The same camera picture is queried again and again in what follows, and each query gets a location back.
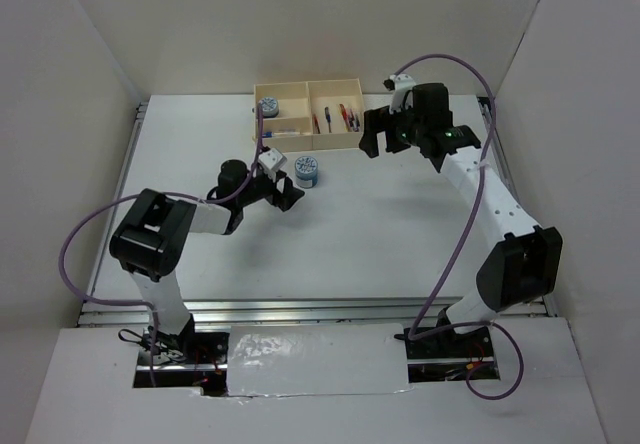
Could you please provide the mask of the blue ink pen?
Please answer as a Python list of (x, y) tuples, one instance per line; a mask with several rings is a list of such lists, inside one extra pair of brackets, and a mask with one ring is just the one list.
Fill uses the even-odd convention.
[(329, 133), (332, 133), (332, 118), (331, 118), (331, 113), (328, 106), (324, 107), (324, 116), (327, 124), (327, 130)]

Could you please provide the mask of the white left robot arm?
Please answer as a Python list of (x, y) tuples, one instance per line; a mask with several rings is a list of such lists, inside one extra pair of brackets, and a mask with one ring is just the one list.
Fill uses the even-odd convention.
[(174, 199), (146, 189), (134, 201), (109, 243), (110, 255), (136, 283), (150, 303), (149, 332), (163, 353), (176, 363), (196, 354), (195, 321), (181, 295), (176, 268), (192, 234), (227, 236), (235, 232), (244, 209), (265, 201), (288, 211), (304, 192), (283, 170), (286, 158), (271, 149), (254, 169), (237, 159), (225, 161), (217, 186), (204, 202)]

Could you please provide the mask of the red gel pen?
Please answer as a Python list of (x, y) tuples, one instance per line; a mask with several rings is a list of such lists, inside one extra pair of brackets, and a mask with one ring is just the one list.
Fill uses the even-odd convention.
[(348, 117), (346, 108), (344, 107), (344, 105), (342, 103), (340, 103), (338, 105), (338, 107), (339, 107), (340, 115), (341, 115), (342, 120), (343, 120), (344, 125), (345, 125), (346, 132), (351, 132), (351, 125), (350, 125), (350, 121), (349, 121), (349, 117)]

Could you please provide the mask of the blue round jar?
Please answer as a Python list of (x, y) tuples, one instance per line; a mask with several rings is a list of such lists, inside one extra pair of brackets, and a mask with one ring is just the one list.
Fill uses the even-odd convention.
[(318, 161), (312, 156), (298, 157), (294, 162), (294, 173), (296, 183), (300, 188), (313, 188), (318, 183)]
[(279, 101), (273, 96), (266, 96), (257, 102), (261, 115), (265, 118), (275, 118), (280, 113)]

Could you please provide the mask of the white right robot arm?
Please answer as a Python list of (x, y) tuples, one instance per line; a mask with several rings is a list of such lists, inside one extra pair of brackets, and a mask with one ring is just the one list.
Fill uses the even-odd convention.
[(444, 84), (416, 84), (399, 74), (385, 86), (392, 101), (365, 113), (360, 149), (377, 157), (380, 134), (389, 153), (418, 148), (470, 206), (490, 248), (471, 290), (438, 316), (438, 348), (457, 356), (469, 347), (471, 333), (499, 313), (554, 290), (563, 240), (556, 228), (542, 227), (520, 206), (486, 160), (473, 130), (454, 124)]

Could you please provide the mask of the clear bottle blue cap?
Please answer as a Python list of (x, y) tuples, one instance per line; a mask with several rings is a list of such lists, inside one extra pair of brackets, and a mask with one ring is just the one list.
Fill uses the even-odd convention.
[(261, 137), (264, 138), (282, 138), (282, 137), (299, 137), (307, 135), (297, 130), (279, 130), (279, 131), (267, 131), (262, 133)]

